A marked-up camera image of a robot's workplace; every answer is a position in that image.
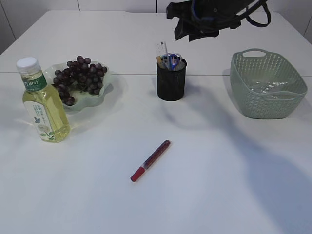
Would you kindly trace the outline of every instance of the green basket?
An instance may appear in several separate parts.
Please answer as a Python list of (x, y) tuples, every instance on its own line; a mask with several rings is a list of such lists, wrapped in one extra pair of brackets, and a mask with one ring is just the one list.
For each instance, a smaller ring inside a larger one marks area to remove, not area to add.
[[(246, 57), (244, 53), (260, 51), (262, 57)], [(278, 91), (255, 91), (253, 86), (285, 84)], [(262, 49), (235, 53), (231, 63), (233, 96), (242, 114), (250, 118), (286, 118), (298, 106), (308, 88), (296, 69), (281, 55)]]

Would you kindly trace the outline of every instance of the yellow liquid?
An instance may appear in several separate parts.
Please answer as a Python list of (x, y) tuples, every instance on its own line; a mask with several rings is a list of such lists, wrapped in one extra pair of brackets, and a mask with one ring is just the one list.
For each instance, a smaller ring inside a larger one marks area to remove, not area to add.
[[(21, 75), (22, 79), (33, 80), (42, 76), (42, 72), (25, 76)], [(48, 84), (43, 89), (36, 92), (25, 91), (23, 95), (23, 102), (35, 101), (45, 107), (48, 115), (52, 131), (54, 132), (55, 140), (49, 141), (42, 139), (46, 142), (60, 142), (63, 141), (70, 133), (70, 126), (63, 108), (62, 101), (59, 98), (59, 93), (52, 85)]]

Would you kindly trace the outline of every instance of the blue scissors handle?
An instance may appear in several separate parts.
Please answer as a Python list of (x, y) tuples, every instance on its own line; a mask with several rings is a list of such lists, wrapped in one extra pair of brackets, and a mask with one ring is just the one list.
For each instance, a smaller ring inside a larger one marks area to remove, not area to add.
[(167, 60), (166, 66), (169, 71), (173, 71), (182, 61), (182, 56), (178, 53), (166, 54), (162, 56), (163, 60)]

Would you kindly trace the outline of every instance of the red marker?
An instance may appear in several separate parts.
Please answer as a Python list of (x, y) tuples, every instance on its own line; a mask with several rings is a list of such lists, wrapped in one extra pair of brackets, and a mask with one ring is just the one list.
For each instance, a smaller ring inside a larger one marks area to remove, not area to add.
[(139, 169), (131, 176), (132, 182), (136, 182), (137, 179), (162, 155), (162, 153), (169, 147), (171, 142), (169, 140), (164, 141), (158, 149), (139, 167)]

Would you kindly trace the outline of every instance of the pen holder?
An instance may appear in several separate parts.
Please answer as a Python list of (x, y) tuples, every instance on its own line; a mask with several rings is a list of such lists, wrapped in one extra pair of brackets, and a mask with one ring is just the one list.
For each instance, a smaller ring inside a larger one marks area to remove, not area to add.
[(157, 63), (157, 95), (165, 101), (178, 101), (183, 98), (187, 63), (178, 71), (168, 71)]

